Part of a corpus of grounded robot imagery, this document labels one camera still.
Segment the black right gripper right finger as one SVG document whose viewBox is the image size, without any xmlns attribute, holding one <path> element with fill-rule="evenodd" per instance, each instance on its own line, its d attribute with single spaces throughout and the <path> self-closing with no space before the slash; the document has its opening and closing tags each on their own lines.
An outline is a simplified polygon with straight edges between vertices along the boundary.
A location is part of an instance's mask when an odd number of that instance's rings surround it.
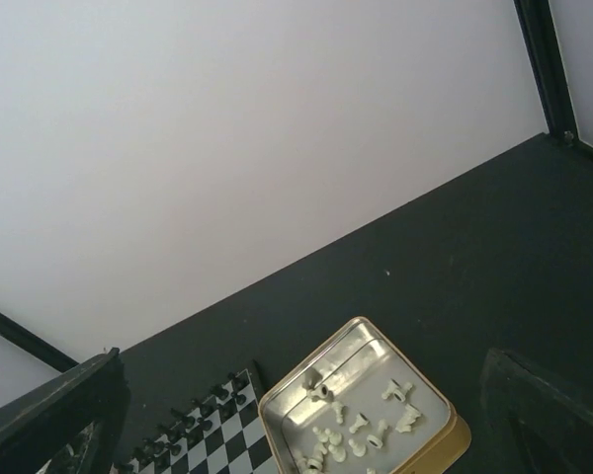
<svg viewBox="0 0 593 474">
<path fill-rule="evenodd" d="M 502 473 L 593 473 L 593 395 L 511 351 L 486 354 L 480 404 Z"/>
</svg>

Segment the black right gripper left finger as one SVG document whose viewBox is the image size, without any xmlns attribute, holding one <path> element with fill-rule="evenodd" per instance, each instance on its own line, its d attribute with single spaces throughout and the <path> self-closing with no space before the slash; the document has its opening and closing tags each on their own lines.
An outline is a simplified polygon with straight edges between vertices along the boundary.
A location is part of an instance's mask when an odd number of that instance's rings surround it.
<svg viewBox="0 0 593 474">
<path fill-rule="evenodd" d="M 95 355 L 0 408 L 0 473 L 108 473 L 127 415 L 120 350 Z"/>
</svg>

